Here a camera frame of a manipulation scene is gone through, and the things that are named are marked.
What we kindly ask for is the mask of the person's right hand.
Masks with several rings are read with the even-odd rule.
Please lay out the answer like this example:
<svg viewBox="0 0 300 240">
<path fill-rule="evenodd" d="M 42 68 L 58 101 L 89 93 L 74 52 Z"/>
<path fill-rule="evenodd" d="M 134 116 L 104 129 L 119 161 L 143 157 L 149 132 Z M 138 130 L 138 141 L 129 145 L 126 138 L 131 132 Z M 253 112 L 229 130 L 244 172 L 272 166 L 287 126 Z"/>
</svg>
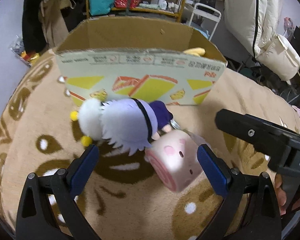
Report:
<svg viewBox="0 0 300 240">
<path fill-rule="evenodd" d="M 279 173 L 275 175 L 274 189 L 277 197 L 277 202 L 279 205 L 280 215 L 282 216 L 286 213 L 287 194 L 282 189 L 282 176 Z M 298 208 L 300 208 L 300 198 L 293 204 L 292 211 Z"/>
</svg>

